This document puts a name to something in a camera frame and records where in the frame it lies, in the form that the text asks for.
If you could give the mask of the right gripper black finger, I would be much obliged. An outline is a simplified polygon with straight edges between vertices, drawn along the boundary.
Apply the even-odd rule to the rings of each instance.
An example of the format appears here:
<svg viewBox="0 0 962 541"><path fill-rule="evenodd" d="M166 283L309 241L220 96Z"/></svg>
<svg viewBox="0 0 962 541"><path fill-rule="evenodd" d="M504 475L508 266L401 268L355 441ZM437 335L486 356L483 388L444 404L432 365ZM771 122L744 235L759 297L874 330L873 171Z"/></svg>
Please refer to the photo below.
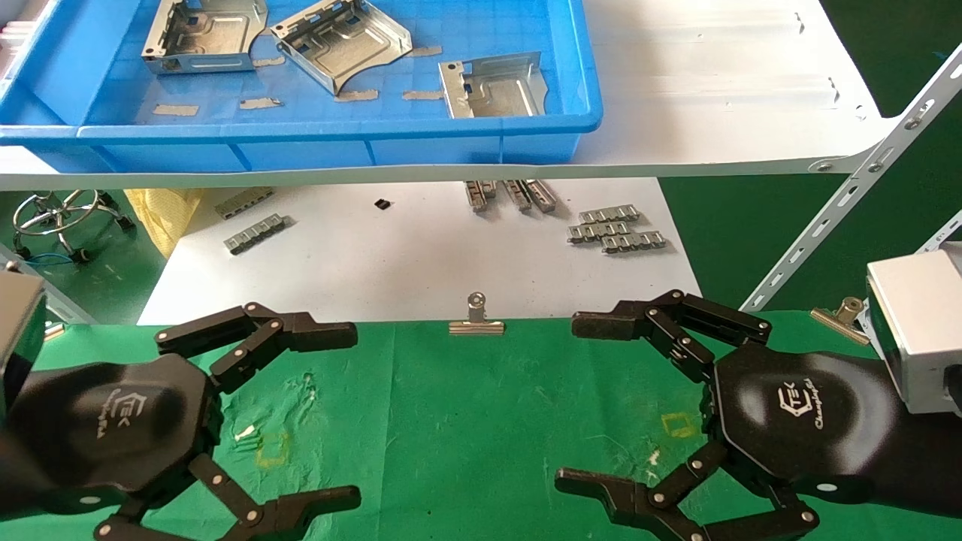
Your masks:
<svg viewBox="0 0 962 541"><path fill-rule="evenodd" d="M585 339L646 340L694 383L712 380L715 356L690 331L729 346L767 345L772 325L758 316L671 290L652 301L619 301L610 312L579 311L571 332Z"/></svg>
<svg viewBox="0 0 962 541"><path fill-rule="evenodd" d="M729 464L731 449L712 440L654 487L628 477L561 468L555 488L597 500L611 523L648 531L660 540L800 540L818 527L818 514L780 484L763 484L761 489L773 510L704 526L691 520L680 504Z"/></svg>

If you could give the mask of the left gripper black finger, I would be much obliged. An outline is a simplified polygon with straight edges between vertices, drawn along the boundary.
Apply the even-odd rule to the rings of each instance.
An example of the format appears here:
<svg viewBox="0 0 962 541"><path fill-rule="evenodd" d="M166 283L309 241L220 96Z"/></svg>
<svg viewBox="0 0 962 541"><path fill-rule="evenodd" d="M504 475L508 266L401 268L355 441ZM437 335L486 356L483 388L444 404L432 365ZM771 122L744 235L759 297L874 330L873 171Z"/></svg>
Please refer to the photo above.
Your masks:
<svg viewBox="0 0 962 541"><path fill-rule="evenodd" d="M320 515L358 508L362 502L357 486L282 495L257 504L213 459L201 453L189 462L188 471L234 515L236 521L220 540L302 540ZM185 540L185 537L144 527L144 501L130 499L94 530L96 540Z"/></svg>
<svg viewBox="0 0 962 541"><path fill-rule="evenodd" d="M307 312L245 304L166 328L156 343L159 353L185 358L233 346L210 366L214 388L231 394L283 352L350 349L357 346L358 330L351 322L319 323Z"/></svg>

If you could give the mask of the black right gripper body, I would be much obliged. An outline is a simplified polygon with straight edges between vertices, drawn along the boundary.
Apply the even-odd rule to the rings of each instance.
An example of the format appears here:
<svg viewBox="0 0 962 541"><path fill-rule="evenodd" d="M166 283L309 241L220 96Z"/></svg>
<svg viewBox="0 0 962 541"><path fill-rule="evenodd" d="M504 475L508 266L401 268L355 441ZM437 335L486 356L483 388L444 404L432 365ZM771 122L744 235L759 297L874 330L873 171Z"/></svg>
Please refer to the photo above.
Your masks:
<svg viewBox="0 0 962 541"><path fill-rule="evenodd" d="M879 493L879 461L903 403L879 361L750 343L715 364L719 429L760 483L834 503Z"/></svg>

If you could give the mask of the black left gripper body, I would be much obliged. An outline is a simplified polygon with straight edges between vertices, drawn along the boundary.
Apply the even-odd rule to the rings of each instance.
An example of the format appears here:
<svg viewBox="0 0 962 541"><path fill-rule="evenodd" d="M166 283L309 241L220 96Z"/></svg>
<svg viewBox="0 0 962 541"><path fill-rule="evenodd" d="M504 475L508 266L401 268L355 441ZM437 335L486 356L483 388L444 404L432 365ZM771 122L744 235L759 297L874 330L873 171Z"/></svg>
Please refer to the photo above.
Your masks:
<svg viewBox="0 0 962 541"><path fill-rule="evenodd" d="M209 376L178 354L31 373L8 414L8 517L165 506L222 421Z"/></svg>

